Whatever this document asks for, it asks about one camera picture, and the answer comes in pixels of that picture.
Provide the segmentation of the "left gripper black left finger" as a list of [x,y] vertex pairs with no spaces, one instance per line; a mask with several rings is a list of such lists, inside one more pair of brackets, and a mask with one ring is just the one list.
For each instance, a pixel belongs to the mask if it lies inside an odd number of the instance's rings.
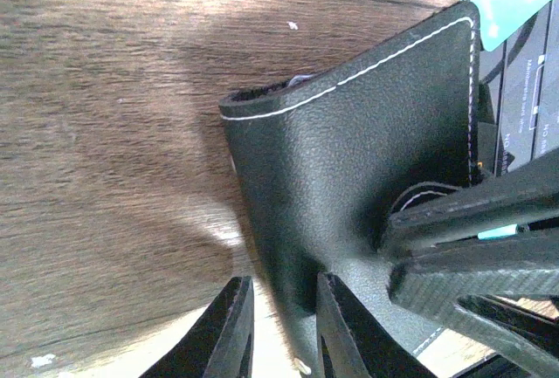
[[190,330],[143,377],[250,377],[254,348],[252,278],[233,277]]

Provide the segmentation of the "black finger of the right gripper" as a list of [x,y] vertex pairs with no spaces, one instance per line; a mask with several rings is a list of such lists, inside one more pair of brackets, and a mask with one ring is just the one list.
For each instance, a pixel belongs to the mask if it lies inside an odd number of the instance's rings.
[[557,216],[558,159],[540,157],[510,174],[391,215],[380,252],[400,256],[509,224]]
[[558,236],[524,233],[431,248],[397,265],[390,301],[492,348],[539,377],[558,375],[558,323],[512,299],[558,294]]

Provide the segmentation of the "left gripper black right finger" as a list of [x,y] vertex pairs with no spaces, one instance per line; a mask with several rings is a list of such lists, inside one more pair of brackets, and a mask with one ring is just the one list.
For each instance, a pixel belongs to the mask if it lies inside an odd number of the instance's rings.
[[332,273],[317,277],[320,377],[433,377]]

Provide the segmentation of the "black leather card holder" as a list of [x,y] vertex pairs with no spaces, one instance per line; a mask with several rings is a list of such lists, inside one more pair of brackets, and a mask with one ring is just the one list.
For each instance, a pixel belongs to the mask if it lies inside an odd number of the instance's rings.
[[339,276],[413,351],[378,247],[393,211],[473,184],[479,12],[456,3],[336,68],[220,101],[260,263],[300,374],[319,374],[316,283]]

